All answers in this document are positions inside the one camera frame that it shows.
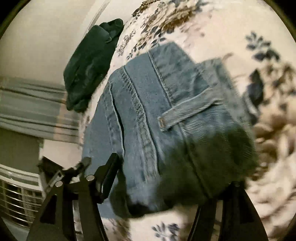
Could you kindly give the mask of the blue denim jeans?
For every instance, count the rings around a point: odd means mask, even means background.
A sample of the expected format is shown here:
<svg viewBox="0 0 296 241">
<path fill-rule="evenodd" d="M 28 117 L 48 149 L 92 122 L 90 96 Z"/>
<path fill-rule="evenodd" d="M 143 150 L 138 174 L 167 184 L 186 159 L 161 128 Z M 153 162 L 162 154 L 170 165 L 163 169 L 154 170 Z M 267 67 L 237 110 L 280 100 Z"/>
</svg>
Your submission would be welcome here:
<svg viewBox="0 0 296 241">
<path fill-rule="evenodd" d="M 99 211 L 135 218 L 201 204 L 257 166 L 246 107 L 219 58 L 195 63 L 168 43 L 109 77 L 84 135 L 94 174 L 123 158 Z"/>
</svg>

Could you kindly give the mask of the white window grille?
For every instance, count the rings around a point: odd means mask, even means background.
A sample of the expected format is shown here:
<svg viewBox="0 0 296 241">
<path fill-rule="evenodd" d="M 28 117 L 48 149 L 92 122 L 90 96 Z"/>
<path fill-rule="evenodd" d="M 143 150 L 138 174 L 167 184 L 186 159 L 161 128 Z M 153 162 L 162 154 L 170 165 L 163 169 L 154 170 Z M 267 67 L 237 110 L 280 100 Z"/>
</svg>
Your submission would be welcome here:
<svg viewBox="0 0 296 241">
<path fill-rule="evenodd" d="M 1 165 L 1 217 L 29 228 L 42 203 L 39 175 Z"/>
</svg>

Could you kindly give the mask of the green striped curtain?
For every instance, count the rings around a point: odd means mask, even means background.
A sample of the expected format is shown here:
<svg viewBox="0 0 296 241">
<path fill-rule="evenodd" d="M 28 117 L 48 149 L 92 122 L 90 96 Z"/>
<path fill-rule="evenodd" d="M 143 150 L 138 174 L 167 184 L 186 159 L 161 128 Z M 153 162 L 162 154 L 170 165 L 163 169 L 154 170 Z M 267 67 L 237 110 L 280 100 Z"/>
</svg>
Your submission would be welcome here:
<svg viewBox="0 0 296 241">
<path fill-rule="evenodd" d="M 78 143 L 79 115 L 66 108 L 62 84 L 1 77 L 1 128 L 47 140 Z"/>
</svg>

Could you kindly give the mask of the dark green folded garment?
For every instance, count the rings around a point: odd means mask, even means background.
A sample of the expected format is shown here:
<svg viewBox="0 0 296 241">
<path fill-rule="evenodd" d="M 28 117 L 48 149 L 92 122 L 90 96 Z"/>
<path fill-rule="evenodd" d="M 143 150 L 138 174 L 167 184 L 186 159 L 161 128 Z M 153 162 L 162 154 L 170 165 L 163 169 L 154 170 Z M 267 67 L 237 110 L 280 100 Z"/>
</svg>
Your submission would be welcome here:
<svg viewBox="0 0 296 241">
<path fill-rule="evenodd" d="M 92 94 L 109 71 L 123 27 L 122 19 L 94 25 L 76 48 L 63 73 L 69 111 L 86 111 Z"/>
</svg>

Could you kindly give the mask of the floral fleece blanket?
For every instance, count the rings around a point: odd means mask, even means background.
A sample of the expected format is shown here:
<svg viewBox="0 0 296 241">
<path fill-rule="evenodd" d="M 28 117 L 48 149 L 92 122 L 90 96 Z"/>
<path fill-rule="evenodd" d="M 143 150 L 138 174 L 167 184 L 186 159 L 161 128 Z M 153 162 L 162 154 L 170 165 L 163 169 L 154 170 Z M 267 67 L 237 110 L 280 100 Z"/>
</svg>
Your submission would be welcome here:
<svg viewBox="0 0 296 241">
<path fill-rule="evenodd" d="M 110 75 L 135 57 L 174 43 L 195 63 L 219 58 L 246 107 L 257 166 L 244 178 L 269 240 L 295 223 L 295 41 L 263 1 L 150 1 L 126 23 L 81 125 L 84 135 Z M 199 204 L 135 218 L 105 218 L 122 240 L 185 240 Z M 223 201 L 211 240 L 218 240 Z"/>
</svg>

